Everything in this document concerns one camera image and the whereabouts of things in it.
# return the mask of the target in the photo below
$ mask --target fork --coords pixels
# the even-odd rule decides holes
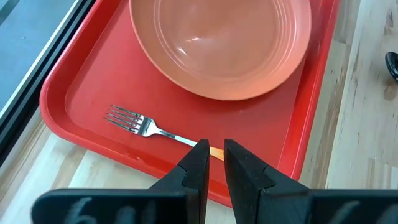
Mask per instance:
[[[183,138],[181,136],[164,131],[156,126],[152,118],[145,117],[141,114],[124,109],[120,106],[111,105],[111,108],[106,113],[108,116],[104,117],[111,123],[123,128],[131,133],[140,136],[149,137],[153,134],[161,134],[171,139],[180,141],[189,146],[195,146],[197,142]],[[224,161],[224,151],[215,147],[210,147],[210,155]]]

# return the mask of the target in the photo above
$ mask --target tray rim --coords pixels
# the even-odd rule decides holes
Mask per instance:
[[[110,151],[107,147],[100,146],[99,144],[97,144],[93,141],[84,139],[84,138],[80,137],[79,135],[73,134],[73,133],[69,132],[68,130],[63,129],[61,126],[59,126],[57,124],[57,122],[52,118],[51,112],[50,112],[49,108],[47,107],[47,102],[46,102],[47,88],[53,78],[54,71],[56,70],[58,65],[63,62],[69,49],[73,47],[73,43],[74,43],[75,39],[77,39],[80,36],[80,34],[84,31],[85,26],[87,26],[87,24],[91,21],[93,14],[96,12],[97,8],[103,1],[107,1],[107,0],[96,0],[96,2],[92,5],[90,11],[84,18],[83,22],[80,24],[80,27],[74,33],[74,35],[71,38],[70,42],[68,43],[67,47],[64,49],[61,56],[58,58],[57,62],[51,69],[51,72],[47,76],[47,78],[44,81],[44,84],[42,86],[42,89],[40,92],[40,104],[39,105],[40,105],[41,115],[43,117],[45,124],[57,136],[59,136],[62,139],[66,139],[67,141],[70,141],[76,145],[79,145],[79,146],[87,148],[91,151],[97,152],[97,153],[101,154],[102,156],[106,156],[108,158],[114,159],[123,164],[127,164],[126,161],[128,161],[128,159],[126,159],[124,156],[119,155],[118,153],[114,153],[114,151]],[[293,113],[292,113],[292,116],[290,119],[288,131],[287,131],[287,136],[286,136],[285,143],[282,148],[282,152],[281,152],[279,163],[278,163],[278,169],[279,169],[281,163],[290,161],[290,162],[286,163],[289,166],[285,166],[282,170],[281,169],[279,169],[279,170],[281,172],[283,172],[285,175],[287,175],[295,180],[299,180],[300,175],[301,175],[301,171],[302,171],[302,167],[303,167],[303,163],[304,163],[304,159],[305,159],[305,154],[307,151],[308,141],[309,141],[309,137],[310,137],[310,133],[311,133],[311,129],[312,129],[312,124],[313,124],[313,120],[314,120],[314,116],[315,116],[315,110],[317,108],[317,102],[318,102],[318,98],[319,98],[319,94],[320,94],[320,89],[322,87],[322,80],[323,80],[324,72],[326,69],[326,63],[328,60],[330,45],[331,45],[331,41],[333,39],[335,24],[337,22],[337,14],[338,14],[337,12],[338,12],[338,8],[340,6],[341,0],[332,0],[332,1],[333,1],[333,3],[331,4],[332,9],[331,9],[330,18],[328,21],[328,27],[326,28],[325,38],[323,39],[323,42],[320,47],[320,52],[321,52],[321,56],[319,58],[320,63],[317,64],[316,69],[315,69],[316,75],[314,78],[314,82],[311,85],[311,83],[308,84],[306,82],[306,80],[303,80],[303,78],[301,78],[301,80],[300,80],[294,107],[293,107]],[[301,98],[299,98],[299,95],[308,95],[308,94],[309,94],[309,97],[302,96]],[[289,153],[290,151],[292,151],[291,148],[297,149],[297,150],[294,150],[296,152],[294,155]],[[157,169],[154,169],[150,166],[144,166],[142,164],[137,164],[137,163],[135,163],[134,166],[132,166],[132,165],[129,165],[129,166],[134,169],[138,169],[142,172],[145,172],[146,174],[151,173],[150,175],[153,175],[156,178],[161,178],[163,176],[163,173],[159,172]],[[225,200],[224,197],[222,197],[218,194],[209,192],[209,198],[231,207],[230,200]]]

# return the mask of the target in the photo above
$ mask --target light wood surface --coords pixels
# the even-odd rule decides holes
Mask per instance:
[[[398,188],[398,85],[384,54],[398,51],[396,0],[342,0],[301,183]],[[0,168],[0,223],[30,223],[42,193],[60,187],[148,188],[155,178],[58,138],[37,111]],[[207,223],[234,223],[209,201]]]

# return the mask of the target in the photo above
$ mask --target plastic tray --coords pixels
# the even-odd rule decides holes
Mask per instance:
[[[61,138],[159,178],[190,149],[107,122],[104,114],[115,104],[153,118],[172,133],[209,139],[214,147],[232,138],[297,180],[339,1],[311,0],[307,57],[284,84],[251,100],[216,101],[185,91],[151,64],[134,34],[128,0],[97,0],[43,85],[43,119]],[[223,163],[212,158],[210,169],[209,198],[231,206]]]

